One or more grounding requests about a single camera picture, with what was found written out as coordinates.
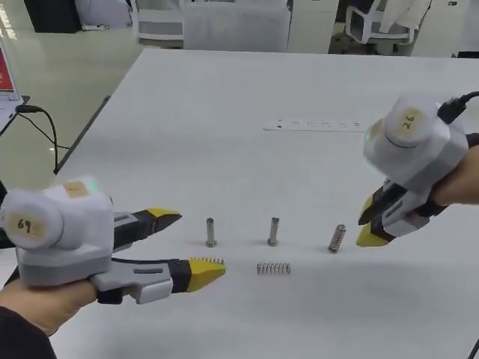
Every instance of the green indicator light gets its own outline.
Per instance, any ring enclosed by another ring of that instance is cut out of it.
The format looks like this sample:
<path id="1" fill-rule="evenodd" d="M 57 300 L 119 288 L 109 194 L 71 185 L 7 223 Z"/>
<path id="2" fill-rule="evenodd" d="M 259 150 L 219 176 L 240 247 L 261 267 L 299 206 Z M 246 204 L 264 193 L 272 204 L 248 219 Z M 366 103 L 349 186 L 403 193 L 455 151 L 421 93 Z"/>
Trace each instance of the green indicator light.
<path id="1" fill-rule="evenodd" d="M 88 187 L 92 191 L 98 191 L 97 185 L 95 185 L 93 182 L 88 183 Z"/>

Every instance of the laptop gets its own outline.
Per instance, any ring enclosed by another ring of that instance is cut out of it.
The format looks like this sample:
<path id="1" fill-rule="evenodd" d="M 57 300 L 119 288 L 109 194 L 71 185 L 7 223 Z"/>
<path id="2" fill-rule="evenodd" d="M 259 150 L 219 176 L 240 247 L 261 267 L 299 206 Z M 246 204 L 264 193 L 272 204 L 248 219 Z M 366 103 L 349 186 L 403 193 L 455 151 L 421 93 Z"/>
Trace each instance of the laptop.
<path id="1" fill-rule="evenodd" d="M 22 104 L 23 98 L 16 89 L 7 54 L 0 39 L 0 135 L 7 129 L 16 115 L 15 108 Z"/>

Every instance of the gray gripper body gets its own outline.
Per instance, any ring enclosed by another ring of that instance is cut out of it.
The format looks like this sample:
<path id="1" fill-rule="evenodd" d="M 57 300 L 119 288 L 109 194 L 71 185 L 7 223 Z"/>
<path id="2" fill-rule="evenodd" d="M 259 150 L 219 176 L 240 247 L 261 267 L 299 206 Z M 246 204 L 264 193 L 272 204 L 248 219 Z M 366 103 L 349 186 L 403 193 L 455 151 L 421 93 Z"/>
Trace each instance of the gray gripper body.
<path id="1" fill-rule="evenodd" d="M 127 288 L 138 304 L 166 298 L 173 289 L 167 263 L 141 264 L 129 260 L 113 260 L 111 269 L 94 275 L 91 282 L 102 292 Z"/>

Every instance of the metal pin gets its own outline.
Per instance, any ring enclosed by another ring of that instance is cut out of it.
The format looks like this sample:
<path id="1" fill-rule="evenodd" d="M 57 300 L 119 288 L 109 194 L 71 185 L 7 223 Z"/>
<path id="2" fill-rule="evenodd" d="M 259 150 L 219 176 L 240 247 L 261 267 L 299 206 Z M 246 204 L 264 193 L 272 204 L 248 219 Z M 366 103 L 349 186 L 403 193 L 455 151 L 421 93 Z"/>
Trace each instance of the metal pin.
<path id="1" fill-rule="evenodd" d="M 207 219 L 207 247 L 214 247 L 215 240 L 215 221 L 212 218 Z"/>
<path id="2" fill-rule="evenodd" d="M 346 234 L 346 226 L 344 224 L 339 224 L 336 227 L 335 234 L 332 235 L 331 242 L 329 243 L 328 250 L 331 253 L 336 254 L 338 252 L 345 234 Z"/>
<path id="3" fill-rule="evenodd" d="M 276 247 L 278 245 L 278 225 L 279 218 L 271 218 L 271 229 L 269 230 L 268 246 Z"/>

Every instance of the metal bolt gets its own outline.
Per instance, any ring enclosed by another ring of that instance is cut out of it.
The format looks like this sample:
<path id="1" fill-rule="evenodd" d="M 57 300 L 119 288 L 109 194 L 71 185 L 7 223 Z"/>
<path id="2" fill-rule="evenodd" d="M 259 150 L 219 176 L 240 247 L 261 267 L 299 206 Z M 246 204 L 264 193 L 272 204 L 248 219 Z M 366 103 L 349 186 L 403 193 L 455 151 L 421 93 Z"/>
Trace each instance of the metal bolt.
<path id="1" fill-rule="evenodd" d="M 215 240 L 215 221 L 212 218 L 207 219 L 207 247 L 216 246 Z"/>
<path id="2" fill-rule="evenodd" d="M 278 245 L 278 225 L 279 218 L 271 218 L 271 228 L 269 230 L 268 246 L 276 247 Z"/>

